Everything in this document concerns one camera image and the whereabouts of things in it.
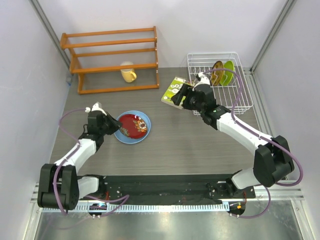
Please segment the yellow patterned plate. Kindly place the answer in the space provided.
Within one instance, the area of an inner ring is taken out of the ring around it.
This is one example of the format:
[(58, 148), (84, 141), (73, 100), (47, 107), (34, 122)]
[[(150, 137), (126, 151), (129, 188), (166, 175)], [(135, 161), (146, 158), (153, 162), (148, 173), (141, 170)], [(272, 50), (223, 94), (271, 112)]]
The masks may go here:
[[(215, 70), (215, 69), (223, 69), (224, 68), (224, 65), (223, 65), (223, 62), (221, 60), (218, 60), (214, 65), (213, 67), (211, 68), (212, 70)], [(224, 70), (215, 70), (215, 71), (212, 71), (211, 72), (211, 84), (213, 86), (217, 86), (222, 77), (224, 76)]]

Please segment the red floral plate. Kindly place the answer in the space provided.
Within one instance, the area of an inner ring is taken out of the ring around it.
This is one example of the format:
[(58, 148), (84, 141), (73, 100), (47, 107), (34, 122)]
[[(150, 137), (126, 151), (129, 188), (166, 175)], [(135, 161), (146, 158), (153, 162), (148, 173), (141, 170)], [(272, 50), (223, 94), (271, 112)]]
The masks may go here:
[(147, 123), (136, 114), (124, 114), (119, 120), (122, 123), (120, 132), (130, 139), (141, 139), (148, 132)]

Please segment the light blue plate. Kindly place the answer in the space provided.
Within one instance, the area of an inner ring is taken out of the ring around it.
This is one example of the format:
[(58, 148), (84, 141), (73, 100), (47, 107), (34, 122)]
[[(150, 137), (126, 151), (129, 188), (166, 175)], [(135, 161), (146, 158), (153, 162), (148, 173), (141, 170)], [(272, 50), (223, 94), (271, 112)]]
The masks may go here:
[(138, 110), (123, 112), (116, 120), (122, 123), (122, 127), (115, 132), (115, 137), (129, 145), (143, 141), (150, 133), (152, 126), (149, 117)]

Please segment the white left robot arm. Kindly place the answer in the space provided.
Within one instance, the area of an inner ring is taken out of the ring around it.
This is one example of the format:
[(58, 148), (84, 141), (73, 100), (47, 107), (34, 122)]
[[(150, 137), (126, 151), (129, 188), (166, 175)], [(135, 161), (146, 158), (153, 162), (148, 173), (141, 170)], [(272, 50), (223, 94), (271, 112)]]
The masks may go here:
[(107, 192), (102, 177), (78, 177), (78, 171), (104, 143), (106, 135), (117, 132), (122, 123), (101, 108), (85, 108), (87, 123), (82, 134), (75, 139), (75, 146), (55, 163), (41, 167), (37, 204), (41, 208), (59, 209), (64, 215), (73, 210), (80, 199), (87, 195), (100, 200)]

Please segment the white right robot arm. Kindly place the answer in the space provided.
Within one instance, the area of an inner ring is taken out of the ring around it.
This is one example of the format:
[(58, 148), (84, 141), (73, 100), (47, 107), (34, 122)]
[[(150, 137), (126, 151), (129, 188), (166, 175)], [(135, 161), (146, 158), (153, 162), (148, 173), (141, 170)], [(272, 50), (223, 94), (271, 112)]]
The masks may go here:
[(204, 123), (232, 137), (253, 154), (252, 168), (239, 170), (226, 180), (225, 190), (230, 197), (236, 198), (245, 188), (255, 185), (271, 187), (295, 169), (284, 137), (258, 132), (232, 115), (228, 108), (217, 104), (209, 85), (183, 84), (171, 101), (185, 110), (199, 112)]

